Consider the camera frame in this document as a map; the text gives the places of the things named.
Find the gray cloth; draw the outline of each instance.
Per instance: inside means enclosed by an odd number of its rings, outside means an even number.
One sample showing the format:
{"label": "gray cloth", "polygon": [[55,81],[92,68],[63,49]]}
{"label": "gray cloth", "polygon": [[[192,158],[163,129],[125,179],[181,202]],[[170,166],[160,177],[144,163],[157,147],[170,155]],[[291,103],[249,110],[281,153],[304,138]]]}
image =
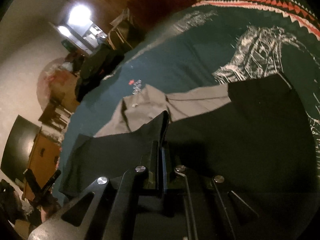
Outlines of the gray cloth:
{"label": "gray cloth", "polygon": [[119,102],[111,120],[95,137],[136,131],[163,111],[170,114],[170,122],[175,122],[213,111],[227,103],[230,103],[228,84],[171,94],[146,85],[141,92],[124,97]]}

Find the red object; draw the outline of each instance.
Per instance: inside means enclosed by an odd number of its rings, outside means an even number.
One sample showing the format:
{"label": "red object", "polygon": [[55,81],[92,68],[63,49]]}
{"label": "red object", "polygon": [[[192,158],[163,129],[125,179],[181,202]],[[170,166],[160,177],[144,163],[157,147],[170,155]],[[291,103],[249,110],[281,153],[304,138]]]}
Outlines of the red object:
{"label": "red object", "polygon": [[128,0],[127,6],[137,25],[150,31],[172,13],[196,3],[196,0]]}
{"label": "red object", "polygon": [[300,9],[304,17],[307,17],[308,13],[305,10]]}
{"label": "red object", "polygon": [[288,9],[289,9],[290,11],[294,10],[294,7],[292,6],[292,3],[291,3],[291,2],[288,3]]}
{"label": "red object", "polygon": [[315,20],[310,14],[308,14],[308,15],[309,15],[309,18],[310,18],[311,21]]}
{"label": "red object", "polygon": [[295,11],[296,11],[296,13],[298,14],[298,13],[300,12],[300,8],[299,8],[299,6],[295,5],[295,6],[294,6],[294,10],[295,10]]}
{"label": "red object", "polygon": [[37,82],[37,99],[41,109],[44,110],[50,100],[50,85],[58,82],[64,83],[66,75],[64,71],[58,70],[59,66],[64,62],[64,58],[58,58],[48,63],[40,72]]}

